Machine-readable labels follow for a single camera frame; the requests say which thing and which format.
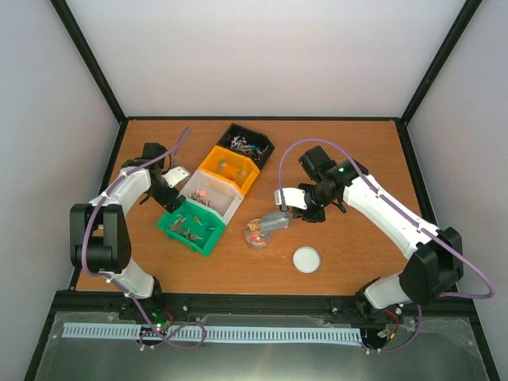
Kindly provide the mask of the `silver metal scoop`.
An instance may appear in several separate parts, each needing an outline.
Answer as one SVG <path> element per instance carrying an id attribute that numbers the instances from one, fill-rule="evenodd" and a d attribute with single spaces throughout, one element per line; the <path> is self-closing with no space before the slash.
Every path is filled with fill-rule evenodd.
<path id="1" fill-rule="evenodd" d="M 286 229 L 291 223 L 291 213 L 288 210 L 276 210 L 264 215 L 260 219 L 260 231 L 262 233 L 273 233 L 274 231 Z"/>

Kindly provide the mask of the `green plastic bin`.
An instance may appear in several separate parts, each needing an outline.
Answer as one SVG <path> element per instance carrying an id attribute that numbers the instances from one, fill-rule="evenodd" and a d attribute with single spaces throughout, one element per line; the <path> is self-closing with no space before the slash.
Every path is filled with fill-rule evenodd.
<path id="1" fill-rule="evenodd" d="M 208 257 L 216 247 L 225 223 L 212 210 L 193 200 L 186 200 L 173 213 L 166 212 L 156 223 L 169 239 Z"/>

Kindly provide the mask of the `white translucent plastic bin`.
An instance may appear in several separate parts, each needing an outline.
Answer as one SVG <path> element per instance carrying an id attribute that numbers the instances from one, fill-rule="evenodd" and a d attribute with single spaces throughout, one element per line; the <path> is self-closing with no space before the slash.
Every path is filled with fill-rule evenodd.
<path id="1" fill-rule="evenodd" d="M 216 214 L 225 225 L 230 223 L 244 200 L 233 184 L 201 170 L 194 172 L 181 193 Z"/>

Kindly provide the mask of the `black plastic bin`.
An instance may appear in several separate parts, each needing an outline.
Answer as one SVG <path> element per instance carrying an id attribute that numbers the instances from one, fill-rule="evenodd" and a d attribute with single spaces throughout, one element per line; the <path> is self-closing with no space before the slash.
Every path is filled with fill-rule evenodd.
<path id="1" fill-rule="evenodd" d="M 232 123 L 222 134 L 217 146 L 248 157 L 260 170 L 275 151 L 275 146 L 266 135 L 236 123 Z"/>

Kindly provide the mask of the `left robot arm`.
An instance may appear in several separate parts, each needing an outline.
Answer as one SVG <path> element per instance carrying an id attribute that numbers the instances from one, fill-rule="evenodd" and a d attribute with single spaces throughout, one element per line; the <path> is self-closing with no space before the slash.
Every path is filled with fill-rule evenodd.
<path id="1" fill-rule="evenodd" d="M 158 143 L 146 143 L 142 155 L 126 161 L 117 178 L 88 203 L 70 210 L 70 258 L 74 267 L 115 284 L 126 297 L 138 298 L 137 309 L 147 319 L 165 310 L 159 280 L 145 272 L 132 257 L 126 216 L 141 198 L 155 200 L 168 213 L 185 200 L 176 186 L 190 173 L 183 167 L 164 168 L 174 152 Z"/>

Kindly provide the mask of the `yellow plastic bin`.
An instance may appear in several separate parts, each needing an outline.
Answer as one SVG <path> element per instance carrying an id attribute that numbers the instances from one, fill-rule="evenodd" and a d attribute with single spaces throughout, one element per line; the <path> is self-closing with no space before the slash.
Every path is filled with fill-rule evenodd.
<path id="1" fill-rule="evenodd" d="M 235 186 L 244 196 L 260 175 L 253 160 L 218 145 L 214 145 L 198 169 Z"/>

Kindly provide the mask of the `clear plastic cup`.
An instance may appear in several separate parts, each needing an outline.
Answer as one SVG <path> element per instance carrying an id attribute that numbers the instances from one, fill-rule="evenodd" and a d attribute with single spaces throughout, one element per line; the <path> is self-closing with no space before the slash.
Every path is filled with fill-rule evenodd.
<path id="1" fill-rule="evenodd" d="M 263 249 L 270 243 L 271 233 L 261 230 L 260 219 L 253 219 L 246 225 L 244 237 L 250 248 Z"/>

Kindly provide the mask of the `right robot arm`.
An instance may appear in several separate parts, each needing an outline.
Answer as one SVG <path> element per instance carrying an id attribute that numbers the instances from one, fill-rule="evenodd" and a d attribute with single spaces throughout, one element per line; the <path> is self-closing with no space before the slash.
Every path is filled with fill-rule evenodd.
<path id="1" fill-rule="evenodd" d="M 398 274 L 367 283 L 355 294 L 356 310 L 370 321 L 379 310 L 399 303 L 425 306 L 448 291 L 464 275 L 464 265 L 449 252 L 462 251 L 462 238 L 452 227 L 439 229 L 388 194 L 358 161 L 337 163 L 321 146 L 298 160 L 311 183 L 301 183 L 305 206 L 293 215 L 303 221 L 325 221 L 325 208 L 350 206 L 385 233 L 407 263 Z"/>

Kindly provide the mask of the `white round lid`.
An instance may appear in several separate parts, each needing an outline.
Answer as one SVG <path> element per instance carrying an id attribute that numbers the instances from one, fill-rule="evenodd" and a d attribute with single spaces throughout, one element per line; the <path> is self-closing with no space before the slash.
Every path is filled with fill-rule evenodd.
<path id="1" fill-rule="evenodd" d="M 315 272 L 321 265 L 319 253 L 309 246 L 302 246 L 294 251 L 292 257 L 294 267 L 303 274 Z"/>

